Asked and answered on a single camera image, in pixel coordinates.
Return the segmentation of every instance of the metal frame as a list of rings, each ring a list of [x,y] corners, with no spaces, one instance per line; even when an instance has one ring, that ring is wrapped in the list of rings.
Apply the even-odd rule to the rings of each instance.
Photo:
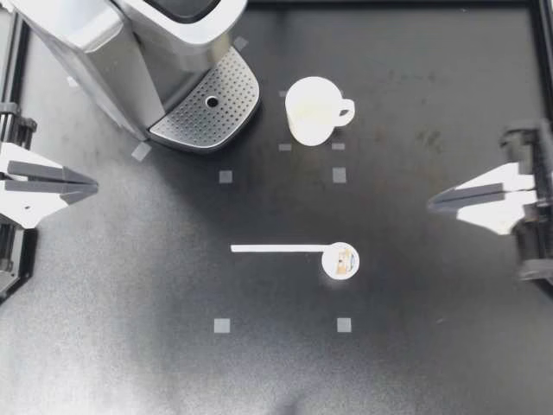
[[[22,80],[29,45],[29,26],[21,16],[11,16],[8,47],[0,78],[0,103],[19,104]],[[9,117],[0,117],[0,139],[8,140],[12,130]],[[31,277],[35,263],[38,233],[15,225],[0,225],[0,303]]]

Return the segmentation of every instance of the white mug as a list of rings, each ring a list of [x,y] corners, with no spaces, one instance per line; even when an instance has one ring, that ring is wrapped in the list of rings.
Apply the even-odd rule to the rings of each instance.
[[[335,127],[343,127],[355,116],[355,103],[343,99],[330,80],[310,76],[298,80],[286,94],[286,116],[294,138],[301,144],[324,143]]]

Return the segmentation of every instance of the black table surface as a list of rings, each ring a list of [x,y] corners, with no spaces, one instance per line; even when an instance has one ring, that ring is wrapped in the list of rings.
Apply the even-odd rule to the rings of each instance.
[[[142,163],[32,39],[34,151],[100,192],[40,224],[35,276],[0,307],[2,413],[550,413],[553,297],[517,280],[512,239],[426,211],[504,162],[507,123],[544,116],[528,11],[248,10],[234,35],[256,117],[216,154],[152,144]],[[317,148],[280,93],[309,75],[357,104]],[[361,257],[346,282],[317,254],[229,247],[335,241]]]

